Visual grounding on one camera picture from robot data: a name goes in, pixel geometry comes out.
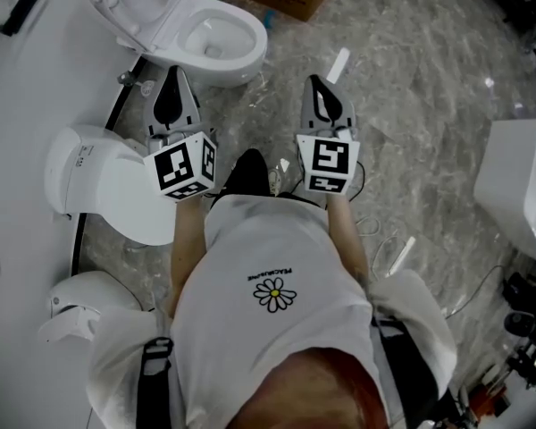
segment toilet bowl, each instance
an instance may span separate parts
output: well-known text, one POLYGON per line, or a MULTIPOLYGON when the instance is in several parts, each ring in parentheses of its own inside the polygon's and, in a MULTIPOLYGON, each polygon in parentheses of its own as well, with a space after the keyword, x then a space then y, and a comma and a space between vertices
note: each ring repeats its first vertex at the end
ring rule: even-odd
POLYGON ((46 159, 45 189, 60 214, 97 213, 138 243, 172 242, 176 204, 155 193, 142 155, 109 130, 63 129, 46 159))
POLYGON ((193 80, 231 88, 252 80, 266 53, 264 25, 218 0, 86 0, 128 46, 164 68, 180 65, 193 80))
POLYGON ((474 198, 515 247, 536 259, 536 119, 492 123, 474 198))

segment marble floor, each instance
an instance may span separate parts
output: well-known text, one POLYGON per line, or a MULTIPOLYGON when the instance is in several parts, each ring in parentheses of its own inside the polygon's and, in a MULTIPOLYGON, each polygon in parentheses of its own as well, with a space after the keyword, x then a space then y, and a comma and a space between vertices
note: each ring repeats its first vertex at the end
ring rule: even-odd
MULTIPOLYGON (((264 17, 261 5, 228 1, 264 17)), ((284 188, 296 183, 293 134, 304 81, 325 75, 347 47, 351 57, 339 84, 356 107, 367 173, 352 205, 357 218, 381 223, 379 231, 373 219, 359 224, 373 271, 382 277, 402 240, 414 236, 405 264, 451 313, 492 266, 510 272, 529 264, 472 194, 491 121, 536 117, 536 71, 502 18, 492 0, 325 0, 308 23, 277 14, 261 74, 235 89, 195 85, 203 118, 217 131, 220 182, 244 150, 256 147, 270 166, 290 162, 284 188), (377 253, 393 235, 401 240, 377 253)), ((155 67, 147 66, 143 78, 154 76, 155 67)), ((143 105, 133 90, 115 131, 143 141, 143 105)), ((296 193, 303 195, 301 186, 296 193)), ((169 247, 134 247, 89 215, 80 270, 105 269, 151 307, 150 290, 168 290, 169 247)), ((512 347, 502 328, 507 305, 500 281, 496 271, 468 308, 449 319, 459 349, 455 385, 469 383, 512 347)))

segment flower graphic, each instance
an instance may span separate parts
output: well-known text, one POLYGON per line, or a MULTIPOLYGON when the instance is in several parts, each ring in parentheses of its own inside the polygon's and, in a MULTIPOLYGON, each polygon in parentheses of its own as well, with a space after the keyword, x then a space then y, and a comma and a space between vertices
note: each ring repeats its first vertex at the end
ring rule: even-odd
POLYGON ((276 313, 278 309, 285 310, 288 305, 292 305, 296 292, 293 290, 283 290, 284 282, 281 278, 272 281, 266 278, 263 282, 256 285, 254 297, 259 299, 260 305, 267 305, 270 313, 276 313))

